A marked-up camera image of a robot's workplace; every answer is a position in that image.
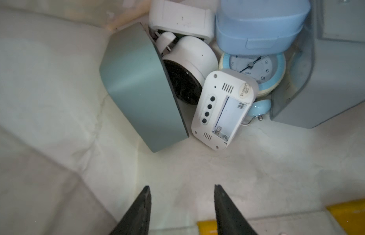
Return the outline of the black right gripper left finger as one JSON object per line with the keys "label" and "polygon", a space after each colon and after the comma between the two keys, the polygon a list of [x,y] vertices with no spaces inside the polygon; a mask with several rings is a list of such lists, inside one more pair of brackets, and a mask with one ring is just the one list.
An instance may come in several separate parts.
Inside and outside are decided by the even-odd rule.
{"label": "black right gripper left finger", "polygon": [[148,235],[152,196],[145,186],[109,235]]}

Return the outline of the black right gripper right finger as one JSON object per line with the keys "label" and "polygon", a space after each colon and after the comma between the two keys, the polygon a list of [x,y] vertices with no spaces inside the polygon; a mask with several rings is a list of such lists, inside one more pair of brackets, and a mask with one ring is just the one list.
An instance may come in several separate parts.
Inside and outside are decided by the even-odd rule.
{"label": "black right gripper right finger", "polygon": [[257,235],[221,185],[214,187],[214,204],[219,235]]}

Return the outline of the white canvas bag yellow handles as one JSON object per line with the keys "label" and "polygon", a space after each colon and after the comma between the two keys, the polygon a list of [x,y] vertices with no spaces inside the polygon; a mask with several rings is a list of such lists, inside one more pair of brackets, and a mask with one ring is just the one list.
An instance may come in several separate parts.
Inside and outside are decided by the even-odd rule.
{"label": "white canvas bag yellow handles", "polygon": [[303,129],[269,120],[221,152],[151,152],[102,84],[116,27],[149,1],[0,1],[0,235],[107,234],[146,185],[151,230],[215,218],[220,184],[248,218],[365,198],[365,102]]}

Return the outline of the small white digital clock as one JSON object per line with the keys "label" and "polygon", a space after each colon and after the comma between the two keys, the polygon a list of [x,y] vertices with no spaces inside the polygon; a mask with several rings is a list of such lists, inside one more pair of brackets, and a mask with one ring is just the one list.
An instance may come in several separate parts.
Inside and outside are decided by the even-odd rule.
{"label": "small white digital clock", "polygon": [[211,72],[191,124],[192,134],[218,151],[228,147],[259,93],[256,80],[231,69]]}

